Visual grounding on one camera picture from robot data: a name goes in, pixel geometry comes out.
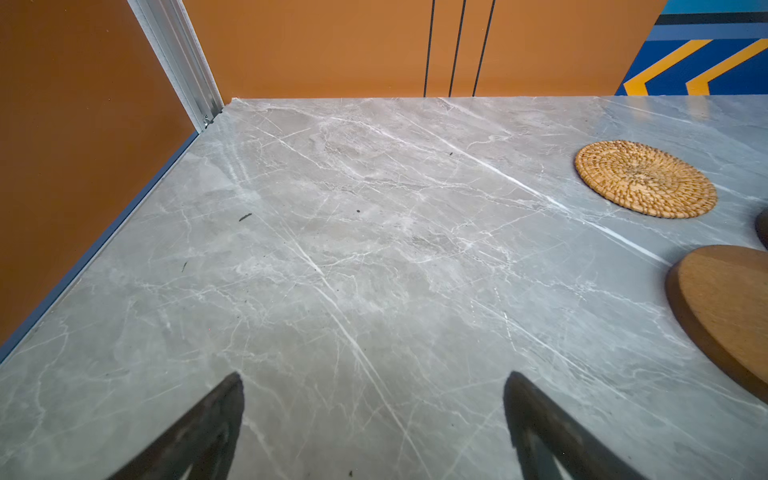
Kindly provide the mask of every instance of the marble countertop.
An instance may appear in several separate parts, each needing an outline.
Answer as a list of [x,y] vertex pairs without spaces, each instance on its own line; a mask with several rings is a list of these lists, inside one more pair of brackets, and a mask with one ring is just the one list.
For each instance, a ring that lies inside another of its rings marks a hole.
[[[236,99],[0,366],[0,478],[104,478],[232,370],[232,479],[520,478],[512,370],[648,478],[764,478],[768,409],[686,337],[664,275],[761,248],[767,111]],[[717,207],[599,197],[573,159],[611,139],[699,168]]]

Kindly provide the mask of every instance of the metal door frame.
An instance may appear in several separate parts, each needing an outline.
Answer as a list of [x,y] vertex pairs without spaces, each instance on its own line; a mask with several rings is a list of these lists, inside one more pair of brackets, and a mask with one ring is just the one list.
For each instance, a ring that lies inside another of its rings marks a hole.
[[195,129],[224,103],[181,0],[127,0]]

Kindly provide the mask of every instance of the round wooden board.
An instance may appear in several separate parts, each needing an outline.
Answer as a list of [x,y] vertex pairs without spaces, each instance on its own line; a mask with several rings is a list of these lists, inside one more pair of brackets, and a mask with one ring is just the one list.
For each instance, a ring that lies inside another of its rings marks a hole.
[[768,248],[768,208],[757,216],[755,228],[757,229],[757,237],[763,242],[765,248]]
[[698,248],[670,270],[667,298],[701,351],[768,403],[768,253]]

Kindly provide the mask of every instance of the orange wall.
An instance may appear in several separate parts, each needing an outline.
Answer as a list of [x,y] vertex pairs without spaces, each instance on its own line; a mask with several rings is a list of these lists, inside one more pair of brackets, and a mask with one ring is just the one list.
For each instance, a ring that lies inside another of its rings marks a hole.
[[[666,0],[497,0],[477,95],[613,94]],[[420,97],[431,0],[185,0],[225,102]],[[470,96],[492,0],[435,0],[427,96]]]
[[497,0],[477,95],[613,95],[666,3]]
[[0,6],[0,343],[194,132],[125,0]]
[[184,5],[225,103],[232,97],[424,93],[431,2],[185,0]]

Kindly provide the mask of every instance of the yellow chevron stripe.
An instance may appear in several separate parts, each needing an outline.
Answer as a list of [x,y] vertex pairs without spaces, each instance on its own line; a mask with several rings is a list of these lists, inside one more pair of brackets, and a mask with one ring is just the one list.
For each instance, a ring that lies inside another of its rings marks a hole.
[[656,77],[662,71],[667,70],[669,67],[675,65],[677,62],[686,58],[688,55],[694,53],[709,42],[711,42],[711,40],[690,40],[666,57],[625,81],[624,88],[627,90],[627,95],[648,95],[648,90],[645,88],[645,82]]
[[709,95],[710,94],[710,82],[717,77],[720,77],[731,68],[742,64],[755,55],[759,54],[763,50],[768,48],[768,38],[758,40],[743,50],[739,50],[730,57],[726,58],[719,64],[705,71],[703,74],[691,78],[685,82],[685,86],[688,89],[689,95]]

